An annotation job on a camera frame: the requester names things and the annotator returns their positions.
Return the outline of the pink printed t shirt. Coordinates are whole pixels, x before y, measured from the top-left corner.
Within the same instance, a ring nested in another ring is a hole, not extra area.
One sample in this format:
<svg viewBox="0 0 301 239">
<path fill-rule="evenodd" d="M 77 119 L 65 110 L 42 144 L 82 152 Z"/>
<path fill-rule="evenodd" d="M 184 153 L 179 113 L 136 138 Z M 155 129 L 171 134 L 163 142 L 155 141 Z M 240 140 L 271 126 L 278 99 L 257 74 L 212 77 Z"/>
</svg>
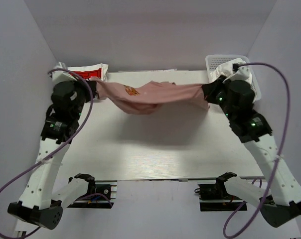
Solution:
<svg viewBox="0 0 301 239">
<path fill-rule="evenodd" d="M 96 84 L 98 99 L 109 99 L 123 112 L 131 115 L 149 115 L 165 104 L 176 102 L 187 102 L 204 110 L 209 109 L 201 84 L 177 85 L 174 82 L 150 81 L 134 88 L 105 82 L 97 77 L 92 77 L 90 81 Z"/>
</svg>

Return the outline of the folded red white t shirt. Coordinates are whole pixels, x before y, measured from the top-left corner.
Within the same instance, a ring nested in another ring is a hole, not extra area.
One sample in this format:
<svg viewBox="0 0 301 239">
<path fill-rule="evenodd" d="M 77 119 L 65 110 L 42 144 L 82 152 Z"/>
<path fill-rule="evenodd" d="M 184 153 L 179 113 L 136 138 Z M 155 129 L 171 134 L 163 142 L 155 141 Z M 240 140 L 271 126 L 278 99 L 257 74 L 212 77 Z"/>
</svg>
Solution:
<svg viewBox="0 0 301 239">
<path fill-rule="evenodd" d="M 82 77 L 85 81 L 88 82 L 88 85 L 90 86 L 90 89 L 93 94 L 93 99 L 97 100 L 99 96 L 97 93 L 97 86 L 95 81 L 97 79 L 107 81 L 109 65 L 99 63 L 91 66 L 67 67 L 65 63 L 58 62 L 54 68 L 67 69 Z M 51 73 L 51 79 L 53 84 L 55 85 L 60 84 L 61 82 L 71 82 L 68 84 L 72 84 L 76 90 L 80 90 L 84 93 L 85 102 L 90 101 L 91 98 L 86 85 L 81 80 L 78 80 L 73 74 L 65 71 L 54 71 L 53 73 Z"/>
</svg>

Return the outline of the white perforated plastic basket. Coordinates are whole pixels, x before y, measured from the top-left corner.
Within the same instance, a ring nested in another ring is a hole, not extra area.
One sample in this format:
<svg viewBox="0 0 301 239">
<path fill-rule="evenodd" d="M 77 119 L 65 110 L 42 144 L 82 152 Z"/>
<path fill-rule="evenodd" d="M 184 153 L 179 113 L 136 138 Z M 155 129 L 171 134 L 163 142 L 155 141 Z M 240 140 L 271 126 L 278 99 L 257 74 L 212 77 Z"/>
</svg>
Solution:
<svg viewBox="0 0 301 239">
<path fill-rule="evenodd" d="M 215 81 L 220 75 L 222 75 L 225 70 L 229 70 L 226 72 L 226 76 L 230 76 L 232 73 L 232 64 L 237 62 L 245 62 L 250 63 L 248 57 L 243 55 L 207 55 L 205 58 L 207 74 L 209 83 Z M 252 70 L 250 69 L 250 76 L 246 79 L 246 82 L 250 83 L 251 89 L 255 92 L 254 102 L 261 99 L 261 91 L 259 88 L 259 84 L 257 82 L 257 78 Z"/>
</svg>

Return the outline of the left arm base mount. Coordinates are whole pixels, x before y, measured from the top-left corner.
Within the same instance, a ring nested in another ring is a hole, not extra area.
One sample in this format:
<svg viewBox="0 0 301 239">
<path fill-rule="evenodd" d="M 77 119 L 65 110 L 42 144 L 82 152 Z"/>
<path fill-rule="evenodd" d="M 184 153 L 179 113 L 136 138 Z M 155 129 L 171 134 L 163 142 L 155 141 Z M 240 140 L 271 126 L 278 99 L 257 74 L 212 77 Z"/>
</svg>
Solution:
<svg viewBox="0 0 301 239">
<path fill-rule="evenodd" d="M 91 191 L 83 200 L 68 206 L 77 209 L 111 209 L 117 193 L 116 181 L 95 181 L 95 190 Z"/>
</svg>

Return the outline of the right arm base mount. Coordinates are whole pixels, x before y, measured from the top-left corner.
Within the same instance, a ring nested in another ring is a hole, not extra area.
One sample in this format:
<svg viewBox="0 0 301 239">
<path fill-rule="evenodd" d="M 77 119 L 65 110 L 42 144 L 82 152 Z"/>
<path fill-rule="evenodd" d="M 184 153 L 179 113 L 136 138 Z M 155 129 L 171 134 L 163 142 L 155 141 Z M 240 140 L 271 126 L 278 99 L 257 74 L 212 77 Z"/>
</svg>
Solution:
<svg viewBox="0 0 301 239">
<path fill-rule="evenodd" d="M 215 184 L 198 184 L 194 192 L 199 196 L 201 212 L 233 212 L 243 202 L 242 199 L 235 196 L 226 196 L 223 198 L 217 192 Z"/>
</svg>

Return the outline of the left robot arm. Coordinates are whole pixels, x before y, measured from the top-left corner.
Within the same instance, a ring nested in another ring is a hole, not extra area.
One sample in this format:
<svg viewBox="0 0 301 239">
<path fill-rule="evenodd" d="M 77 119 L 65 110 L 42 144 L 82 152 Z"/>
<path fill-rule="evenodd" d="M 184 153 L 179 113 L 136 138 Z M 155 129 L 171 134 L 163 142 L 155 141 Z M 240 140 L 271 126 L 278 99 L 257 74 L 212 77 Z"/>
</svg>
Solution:
<svg viewBox="0 0 301 239">
<path fill-rule="evenodd" d="M 7 212 L 38 227 L 52 230 L 59 224 L 63 211 L 77 199 L 90 199 L 96 194 L 94 177 L 77 174 L 57 192 L 53 186 L 73 138 L 83 128 L 79 119 L 86 102 L 92 103 L 95 88 L 80 75 L 67 70 L 70 79 L 55 82 L 52 105 L 46 112 L 40 135 L 39 153 L 27 186 Z"/>
</svg>

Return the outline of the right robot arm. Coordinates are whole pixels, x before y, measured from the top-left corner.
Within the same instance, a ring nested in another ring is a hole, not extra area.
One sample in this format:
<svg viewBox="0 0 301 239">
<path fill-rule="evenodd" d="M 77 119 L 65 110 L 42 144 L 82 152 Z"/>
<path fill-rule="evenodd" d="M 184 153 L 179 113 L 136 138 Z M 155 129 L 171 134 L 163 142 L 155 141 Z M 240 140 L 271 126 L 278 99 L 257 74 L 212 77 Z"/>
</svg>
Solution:
<svg viewBox="0 0 301 239">
<path fill-rule="evenodd" d="M 202 86 L 207 102 L 218 105 L 230 128 L 243 143 L 267 181 L 266 189 L 258 188 L 235 173 L 226 172 L 216 178 L 213 194 L 229 199 L 238 197 L 256 207 L 266 222 L 278 228 L 301 215 L 301 185 L 282 158 L 290 117 L 290 90 L 286 87 L 287 109 L 280 145 L 263 115 L 254 110 L 255 93 L 245 80 L 234 75 L 220 76 Z"/>
</svg>

